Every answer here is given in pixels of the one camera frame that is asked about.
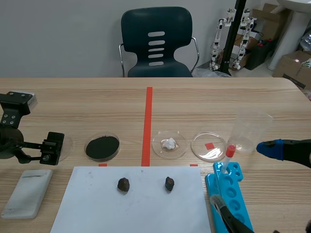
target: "dark stone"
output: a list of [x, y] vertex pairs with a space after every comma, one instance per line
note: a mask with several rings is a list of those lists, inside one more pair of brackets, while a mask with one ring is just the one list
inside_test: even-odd
[[128, 192], [128, 190], [130, 189], [130, 183], [128, 179], [126, 178], [119, 179], [118, 189], [123, 192]]
[[171, 192], [171, 190], [172, 190], [173, 187], [174, 187], [174, 184], [175, 184], [175, 182], [174, 182], [174, 180], [173, 180], [172, 178], [170, 178], [170, 177], [167, 177], [167, 178], [166, 178], [166, 180], [165, 180], [165, 187], [166, 187], [166, 189], [167, 189], [168, 191]]

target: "white wall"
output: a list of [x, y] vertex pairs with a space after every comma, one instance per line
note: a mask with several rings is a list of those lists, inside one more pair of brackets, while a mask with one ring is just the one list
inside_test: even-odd
[[[267, 1], [248, 0], [247, 6]], [[209, 60], [218, 18], [234, 5], [234, 0], [1, 0], [0, 77], [120, 77], [122, 14], [155, 6], [190, 11], [200, 65]], [[136, 56], [124, 57], [127, 71]], [[175, 57], [193, 66], [193, 42]]]

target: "blue tube rack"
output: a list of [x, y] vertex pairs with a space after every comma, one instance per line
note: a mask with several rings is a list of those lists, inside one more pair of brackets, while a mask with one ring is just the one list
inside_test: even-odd
[[[233, 216], [254, 231], [239, 186], [239, 182], [243, 180], [240, 165], [236, 162], [230, 162], [225, 174], [221, 173], [222, 166], [223, 162], [214, 163], [214, 173], [205, 176], [208, 194], [209, 196], [213, 194], [222, 196]], [[216, 232], [227, 233], [228, 230], [215, 207], [212, 206], [211, 208]]]

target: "red cap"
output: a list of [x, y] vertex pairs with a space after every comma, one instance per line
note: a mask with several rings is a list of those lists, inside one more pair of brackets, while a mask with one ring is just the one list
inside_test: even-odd
[[234, 145], [229, 145], [227, 148], [227, 151], [225, 152], [225, 155], [229, 158], [232, 158], [235, 152], [235, 146]]

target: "white cotton ball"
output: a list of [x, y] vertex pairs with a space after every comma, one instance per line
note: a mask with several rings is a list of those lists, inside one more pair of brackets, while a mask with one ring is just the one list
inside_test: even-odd
[[173, 150], [175, 149], [175, 144], [176, 144], [175, 140], [170, 138], [169, 140], [163, 143], [163, 147], [168, 150]]

